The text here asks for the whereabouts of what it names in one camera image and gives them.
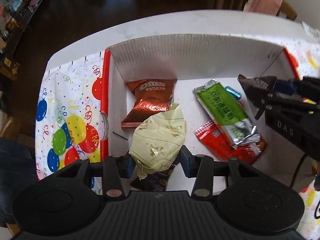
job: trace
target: green balloon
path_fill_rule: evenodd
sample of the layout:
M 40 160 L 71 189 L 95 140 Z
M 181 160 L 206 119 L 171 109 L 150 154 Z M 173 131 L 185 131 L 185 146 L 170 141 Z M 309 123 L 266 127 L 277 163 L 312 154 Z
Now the green balloon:
M 66 137 L 66 134 L 64 133 L 64 130 L 62 130 L 61 128 L 58 129 L 53 135 L 52 140 L 53 140 L 52 147 L 53 147 L 54 153 L 58 156 L 64 154 L 67 146 L 67 137 Z

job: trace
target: dark wooden floor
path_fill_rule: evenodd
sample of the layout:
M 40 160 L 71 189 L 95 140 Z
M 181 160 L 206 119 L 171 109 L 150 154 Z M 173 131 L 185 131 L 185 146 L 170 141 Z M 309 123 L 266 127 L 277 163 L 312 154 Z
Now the dark wooden floor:
M 213 1 L 44 0 L 14 54 L 21 67 L 10 91 L 10 110 L 23 120 L 21 133 L 34 137 L 40 84 L 46 64 L 55 52 L 114 25 L 157 14 L 210 9 Z

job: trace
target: green snack package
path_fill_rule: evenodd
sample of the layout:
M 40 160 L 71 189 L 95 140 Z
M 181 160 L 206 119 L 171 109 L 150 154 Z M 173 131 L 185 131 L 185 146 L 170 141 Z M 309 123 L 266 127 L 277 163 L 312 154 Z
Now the green snack package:
M 227 135 L 233 148 L 260 141 L 257 127 L 252 124 L 234 97 L 216 79 L 193 91 L 211 119 Z

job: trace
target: cable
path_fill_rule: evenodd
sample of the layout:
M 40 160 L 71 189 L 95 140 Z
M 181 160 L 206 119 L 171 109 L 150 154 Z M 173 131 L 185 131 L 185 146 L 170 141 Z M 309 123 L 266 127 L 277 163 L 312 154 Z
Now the cable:
M 303 162 L 304 162 L 304 160 L 305 160 L 306 157 L 307 157 L 306 154 L 304 154 L 304 155 L 301 157 L 301 159 L 300 159 L 300 161 L 299 161 L 299 163 L 298 163 L 298 166 L 297 166 L 297 168 L 296 168 L 296 170 L 295 170 L 295 172 L 294 172 L 294 174 L 293 174 L 293 176 L 292 176 L 292 180 L 291 180 L 291 183 L 290 183 L 290 188 L 292 188 L 292 186 L 293 186 L 293 184 L 294 184 L 294 182 L 295 182 L 295 180 L 296 180 L 296 178 L 297 178 L 297 175 L 298 175 L 298 172 L 299 172 L 299 170 L 300 170 L 300 167 L 301 167 L 301 165 L 303 164 Z
M 316 215 L 316 213 L 317 213 L 317 211 L 318 211 L 318 209 L 319 209 L 319 205 L 320 205 L 320 200 L 319 200 L 318 205 L 317 205 L 317 208 L 316 208 L 316 210 L 315 210 L 315 219 L 319 219 L 319 218 L 320 218 L 320 216 L 317 216 L 317 215 Z

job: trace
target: oreo logo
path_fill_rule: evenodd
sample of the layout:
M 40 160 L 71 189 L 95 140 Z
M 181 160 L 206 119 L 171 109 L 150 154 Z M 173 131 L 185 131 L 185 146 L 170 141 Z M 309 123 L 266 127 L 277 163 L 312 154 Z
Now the oreo logo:
M 144 83 L 143 85 L 141 85 L 141 87 L 139 88 L 139 90 L 144 90 L 145 88 L 147 87 L 153 87 L 153 86 L 160 86 L 160 87 L 164 87 L 165 84 L 162 83 L 162 82 L 147 82 L 147 83 Z

